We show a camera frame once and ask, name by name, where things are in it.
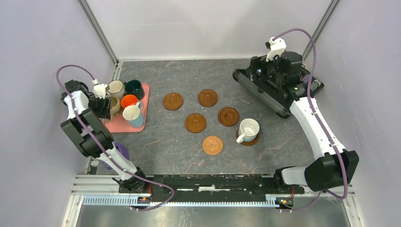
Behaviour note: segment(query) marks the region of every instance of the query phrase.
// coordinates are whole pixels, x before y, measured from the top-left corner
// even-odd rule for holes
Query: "light purple wall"
[[[293,27],[314,31],[330,0],[88,0],[120,59],[247,58]],[[288,48],[302,52],[294,34]]]
[[[0,31],[0,226],[60,226],[85,158],[60,128],[67,107],[54,75],[73,63],[107,82],[113,64],[76,0],[2,1]]]
[[[359,154],[352,185],[368,227],[400,224],[399,9],[395,0],[341,1],[317,43],[315,76],[325,83],[318,104],[337,137]]]

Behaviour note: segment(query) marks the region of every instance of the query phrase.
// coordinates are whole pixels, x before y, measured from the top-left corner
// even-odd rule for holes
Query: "black joint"
[[[239,80],[239,77],[238,77],[238,74],[239,74],[240,72],[238,71],[238,70],[235,70],[234,72],[233,72],[233,79],[235,80],[235,81],[237,81],[238,82],[238,80]]]
[[[95,98],[94,96],[91,96],[89,98],[88,106],[93,110],[98,118],[111,119],[110,104],[111,99],[108,97]]]
[[[143,171],[137,167],[137,172],[135,173],[135,175],[140,176],[142,178],[146,179],[145,174],[143,173]],[[121,188],[124,188],[123,191],[130,191],[130,192],[144,192],[146,191],[146,189],[148,188],[148,183],[145,181],[142,181],[136,177],[131,177],[128,180],[117,180],[117,179],[113,179],[114,181],[116,181],[119,185],[120,185],[120,190]]]
[[[79,117],[87,127],[92,127],[93,135],[105,150],[113,148],[113,136],[91,109],[84,110]],[[102,150],[89,134],[81,135],[84,129],[77,118],[68,119],[61,123],[61,129],[85,157],[100,157]]]
[[[347,182],[350,183],[359,162],[359,156],[354,150],[344,150],[341,158],[344,162]],[[340,160],[337,155],[325,153],[324,157],[315,160],[305,169],[305,179],[308,187],[314,192],[343,186]]]
[[[283,179],[283,175],[282,175],[282,171],[283,171],[283,169],[288,169],[288,168],[292,168],[292,167],[295,167],[295,166],[287,166],[287,167],[283,167],[283,168],[280,168],[280,169],[276,169],[276,171],[275,171],[275,173],[274,173],[274,175],[273,175],[273,178],[274,178],[274,188],[281,188],[281,187],[284,187],[284,186],[287,186],[285,183],[284,183],[284,179]]]
[[[270,50],[270,43],[269,42],[265,42],[264,44],[266,45],[266,48]]]
[[[67,89],[67,91],[70,92],[70,93],[73,93],[75,91],[82,91],[87,97],[89,97],[88,87],[87,87],[86,84],[84,84],[82,82],[79,82],[79,81],[76,81],[76,80],[72,79],[72,80],[68,81],[67,83],[65,83],[64,86]],[[65,97],[67,97],[67,93],[66,92],[62,93],[61,102],[64,105],[67,105],[64,102],[64,98]]]

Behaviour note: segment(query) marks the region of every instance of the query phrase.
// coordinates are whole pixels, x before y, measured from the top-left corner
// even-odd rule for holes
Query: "metal frame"
[[[316,43],[317,40],[319,39],[320,35],[323,32],[323,29],[326,27],[327,22],[329,22],[334,10],[336,9],[336,7],[338,6],[338,3],[340,2],[340,0],[331,0],[329,6],[327,7],[325,13],[323,14],[322,19],[320,19],[319,24],[317,25],[312,38],[314,39],[314,42]],[[304,52],[302,53],[302,58],[305,60],[308,55],[310,54],[312,50],[312,42],[309,41],[308,45],[306,46]]]
[[[122,64],[124,64],[124,62],[122,62],[122,61],[117,64],[117,67],[115,68],[114,73],[113,73],[112,80],[120,79]]]
[[[85,174],[89,174],[90,168],[91,168],[91,164],[92,164],[92,160],[93,160],[93,158],[92,158],[91,156],[89,156],[89,157],[87,158],[87,164],[85,165],[85,166],[86,166],[86,168],[85,168]]]
[[[315,41],[315,43],[317,42],[317,40],[319,39],[320,35],[323,32],[323,29],[326,27],[327,22],[330,20],[334,10],[336,9],[336,7],[338,6],[338,3],[340,2],[340,0],[331,0],[329,3],[329,6],[327,7],[325,13],[323,14],[322,18],[320,19],[320,22],[318,24],[318,26],[316,27],[312,37]],[[97,21],[92,9],[90,8],[88,2],[86,0],[78,0],[78,3],[80,4],[80,6],[82,7],[82,10],[84,11],[86,17],[88,18],[91,26],[93,27],[93,30],[95,31],[97,37],[99,38],[100,42],[102,43],[103,47],[105,48],[107,54],[109,55],[110,59],[114,62],[115,65],[119,64],[119,62],[121,61],[149,61],[151,59],[123,59],[123,60],[119,60],[117,58],[117,56],[115,55],[110,43],[107,41],[107,38],[102,30],[102,28],[99,25],[99,22]],[[309,53],[312,50],[312,42],[308,42],[304,52],[302,53],[302,57],[303,59],[306,59],[309,55]],[[191,60],[191,59],[195,59],[195,58],[185,58],[182,60]]]
[[[114,205],[127,206],[136,203],[138,197],[147,197],[148,193],[119,193],[119,185],[112,178],[119,178],[117,175],[77,175],[67,211],[64,216],[62,227],[75,227],[78,221],[81,206],[87,205]],[[337,194],[343,193],[342,187],[333,188]],[[295,197],[313,197],[317,193],[305,188],[305,194],[296,194]],[[266,194],[266,203],[228,203],[228,204],[208,204],[208,203],[174,203],[169,202],[165,206],[235,206],[235,207],[273,207],[271,201],[277,197],[288,197],[289,194]],[[330,197],[328,193],[323,193],[322,197]],[[351,185],[349,185],[348,197],[343,200],[345,210],[352,227],[363,227],[361,216],[357,209],[357,198]]]
[[[82,10],[84,11],[86,17],[88,18],[93,30],[95,31],[97,37],[99,38],[100,42],[102,43],[103,47],[105,48],[110,59],[112,60],[112,62],[114,62],[115,65],[117,65],[119,62],[118,58],[115,55],[110,43],[107,41],[107,38],[106,38],[105,34],[103,33],[103,30],[100,27],[98,21],[96,20],[96,17],[93,14],[93,11],[91,10],[88,2],[86,0],[78,0],[78,3],[82,7]]]

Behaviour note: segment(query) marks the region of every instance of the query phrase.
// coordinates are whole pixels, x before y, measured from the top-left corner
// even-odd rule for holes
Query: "purple object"
[[[130,159],[129,155],[128,155],[128,150],[126,149],[126,147],[124,145],[122,145],[121,143],[114,143],[115,146],[117,147],[118,151],[122,154],[122,156],[124,156],[126,159]],[[108,169],[108,170],[112,170],[113,168],[111,166],[109,166],[109,164],[106,164],[106,162],[102,161],[103,166]]]

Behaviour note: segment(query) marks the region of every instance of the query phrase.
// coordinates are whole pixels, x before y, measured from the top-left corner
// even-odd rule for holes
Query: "mug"
[[[116,117],[121,113],[121,101],[119,98],[110,96],[110,115]]]
[[[135,105],[127,106],[122,112],[122,116],[134,128],[142,126],[145,121],[142,115],[142,104],[140,102],[137,102]]]
[[[135,105],[138,102],[138,98],[135,95],[126,95],[121,100],[121,106],[123,108],[129,105]]]
[[[125,93],[124,87],[124,83],[121,80],[113,80],[109,83],[109,90],[107,93],[121,100]]]
[[[251,118],[247,118],[239,124],[237,143],[250,142],[259,133],[259,124]]]
[[[125,91],[128,94],[135,95],[138,100],[145,96],[141,82],[136,79],[130,80],[125,84]]]

